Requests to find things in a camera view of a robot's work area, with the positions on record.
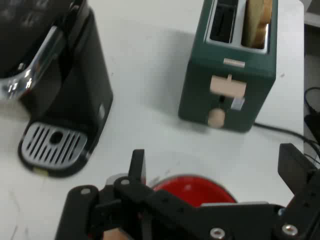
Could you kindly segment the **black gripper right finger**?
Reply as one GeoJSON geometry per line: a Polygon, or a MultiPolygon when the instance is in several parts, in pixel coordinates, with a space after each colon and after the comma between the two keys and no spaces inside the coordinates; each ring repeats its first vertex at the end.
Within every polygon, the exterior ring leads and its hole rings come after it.
{"type": "Polygon", "coordinates": [[[279,147],[279,176],[293,198],[273,228],[277,240],[318,240],[320,238],[320,170],[293,144],[279,147]]]}

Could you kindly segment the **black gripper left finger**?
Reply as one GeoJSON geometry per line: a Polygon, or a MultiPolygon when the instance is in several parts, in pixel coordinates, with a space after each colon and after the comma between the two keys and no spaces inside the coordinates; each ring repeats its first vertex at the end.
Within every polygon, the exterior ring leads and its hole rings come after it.
{"type": "Polygon", "coordinates": [[[69,191],[57,240],[101,240],[119,229],[134,240],[198,240],[196,208],[146,185],[145,151],[132,153],[128,174],[101,190],[84,185],[69,191]]]}

